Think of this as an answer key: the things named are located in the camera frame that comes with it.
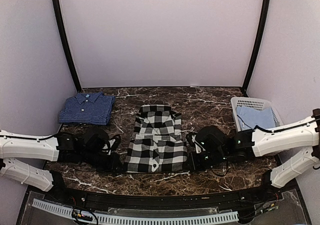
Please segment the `blue checked shirt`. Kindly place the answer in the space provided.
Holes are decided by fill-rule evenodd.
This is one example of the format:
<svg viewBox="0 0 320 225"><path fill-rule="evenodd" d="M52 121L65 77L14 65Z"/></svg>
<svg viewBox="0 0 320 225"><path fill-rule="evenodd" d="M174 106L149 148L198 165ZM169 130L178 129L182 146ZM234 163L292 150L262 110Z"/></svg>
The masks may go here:
<svg viewBox="0 0 320 225"><path fill-rule="evenodd" d="M115 100L115 96L105 95L102 91L77 93L66 99L58 121L61 124L106 126L111 119Z"/></svg>

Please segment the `black white plaid shirt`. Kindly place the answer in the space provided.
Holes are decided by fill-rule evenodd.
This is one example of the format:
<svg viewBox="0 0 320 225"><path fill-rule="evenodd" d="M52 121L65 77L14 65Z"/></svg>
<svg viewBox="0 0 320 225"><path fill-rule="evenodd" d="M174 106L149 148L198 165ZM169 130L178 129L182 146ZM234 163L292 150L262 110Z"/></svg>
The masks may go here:
<svg viewBox="0 0 320 225"><path fill-rule="evenodd" d="M123 163L127 173L180 172L188 159L182 115L164 104L140 107Z"/></svg>

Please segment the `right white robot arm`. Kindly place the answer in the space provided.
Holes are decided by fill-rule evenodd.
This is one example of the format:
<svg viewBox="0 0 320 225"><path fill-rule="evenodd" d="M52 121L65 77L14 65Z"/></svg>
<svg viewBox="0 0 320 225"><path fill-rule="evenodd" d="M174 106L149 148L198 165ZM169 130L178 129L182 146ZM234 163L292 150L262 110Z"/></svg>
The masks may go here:
<svg viewBox="0 0 320 225"><path fill-rule="evenodd" d="M275 189L305 171L320 167L320 110L295 123L275 128L254 128L238 131L228 137L218 127L205 126L199 132L190 132L186 140L195 150L189 155L192 171L212 169L221 163L239 163L258 157L276 155L296 149L297 153L281 165L262 175L261 186L255 190L255 198L266 202Z"/></svg>

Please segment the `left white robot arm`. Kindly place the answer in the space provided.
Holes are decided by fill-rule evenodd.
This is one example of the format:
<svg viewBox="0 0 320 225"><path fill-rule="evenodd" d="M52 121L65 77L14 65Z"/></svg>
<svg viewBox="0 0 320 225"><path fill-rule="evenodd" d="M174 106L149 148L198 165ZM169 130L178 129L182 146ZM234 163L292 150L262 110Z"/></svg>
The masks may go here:
<svg viewBox="0 0 320 225"><path fill-rule="evenodd" d="M83 134L60 131L48 136L31 136L0 132L0 175L21 184L50 192L60 203L71 198L62 175L36 168L23 159L57 163L86 163L102 172L120 172L122 163L116 150L121 136L110 137L100 128L89 128Z"/></svg>

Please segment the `light blue shirt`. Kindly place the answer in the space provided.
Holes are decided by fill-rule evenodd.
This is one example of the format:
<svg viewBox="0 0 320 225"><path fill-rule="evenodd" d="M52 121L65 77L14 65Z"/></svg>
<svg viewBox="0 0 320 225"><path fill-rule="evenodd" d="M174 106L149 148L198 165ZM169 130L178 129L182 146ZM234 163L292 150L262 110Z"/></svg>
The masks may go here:
<svg viewBox="0 0 320 225"><path fill-rule="evenodd" d="M241 131L254 129L256 126L263 129L271 129L278 126L271 107L267 107L264 110L256 110L252 107L238 106L236 108L236 118Z"/></svg>

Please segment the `white plastic laundry basket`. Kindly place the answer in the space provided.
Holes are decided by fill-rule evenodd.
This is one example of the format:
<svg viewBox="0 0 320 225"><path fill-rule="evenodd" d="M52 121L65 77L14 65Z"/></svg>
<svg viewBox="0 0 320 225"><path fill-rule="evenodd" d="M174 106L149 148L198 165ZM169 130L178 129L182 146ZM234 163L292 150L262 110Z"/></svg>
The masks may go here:
<svg viewBox="0 0 320 225"><path fill-rule="evenodd" d="M237 132L253 129L256 125L264 129L283 125L277 110L268 100L232 97L230 102Z"/></svg>

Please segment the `black left corner post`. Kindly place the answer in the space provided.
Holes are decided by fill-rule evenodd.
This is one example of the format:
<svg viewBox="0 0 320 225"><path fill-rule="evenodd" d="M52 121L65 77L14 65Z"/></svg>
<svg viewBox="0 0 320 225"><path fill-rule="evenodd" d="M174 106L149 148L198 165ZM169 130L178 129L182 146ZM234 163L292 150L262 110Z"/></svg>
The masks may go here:
<svg viewBox="0 0 320 225"><path fill-rule="evenodd" d="M53 10L54 10L54 15L55 15L55 20L56 20L56 25L58 28L58 33L60 36L60 41L62 44L62 49L64 52L64 56L67 62L67 66L74 84L74 87L77 92L80 92L82 90L82 86L76 71L75 63L72 57L71 49L69 46L68 38L67 38L67 33L63 21L63 15L62 15L62 9L60 5L60 0L51 0L52 5L53 5Z"/></svg>

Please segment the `black corner post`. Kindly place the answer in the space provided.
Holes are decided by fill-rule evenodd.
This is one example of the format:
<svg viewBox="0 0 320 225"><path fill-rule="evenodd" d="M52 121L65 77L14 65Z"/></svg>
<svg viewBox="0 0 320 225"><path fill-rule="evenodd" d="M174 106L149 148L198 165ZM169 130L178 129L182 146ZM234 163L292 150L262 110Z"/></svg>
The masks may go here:
<svg viewBox="0 0 320 225"><path fill-rule="evenodd" d="M263 40L263 35L264 35L264 30L266 26L266 21L268 17L268 11L269 11L269 5L270 5L270 0L262 0L262 6L261 6L261 11L260 11L260 16L259 16L259 22L258 22L258 27L256 31L256 36L252 48L252 53L250 56L250 60L248 63L247 71L244 77L244 81L241 87L241 92L243 94L246 94L254 73L254 69L256 66L256 62L258 59L260 47L262 44Z"/></svg>
<svg viewBox="0 0 320 225"><path fill-rule="evenodd" d="M62 15L62 9L60 5L60 0L51 0L52 5L53 5L53 10L54 10L54 15L55 15L55 20L56 20L56 25L58 28L58 33L60 36L60 41L62 44L62 49L64 52L64 56L67 62L67 66L74 84L74 87L77 92L80 92L82 90L82 86L76 71L75 63L72 57L71 49L69 46L68 38L67 38L67 33L63 21L63 15Z"/></svg>

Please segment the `black right corner post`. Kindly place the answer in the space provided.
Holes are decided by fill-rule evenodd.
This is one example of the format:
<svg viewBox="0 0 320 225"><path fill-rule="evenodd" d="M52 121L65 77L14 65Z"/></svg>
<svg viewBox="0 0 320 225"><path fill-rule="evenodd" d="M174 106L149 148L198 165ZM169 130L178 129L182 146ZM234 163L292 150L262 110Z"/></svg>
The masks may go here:
<svg viewBox="0 0 320 225"><path fill-rule="evenodd" d="M250 56L250 60L248 63L247 71L244 77L244 81L241 87L241 92L243 94L246 94L254 73L254 69L256 66L256 62L258 59L260 47L262 44L263 40L263 35L264 35L264 30L266 26L266 21L268 17L268 11L269 11L269 5L270 5L270 0L262 0L262 6L261 6L261 11L260 11L260 16L259 16L259 22L258 22L258 27L256 31L256 36L252 48L252 53Z"/></svg>

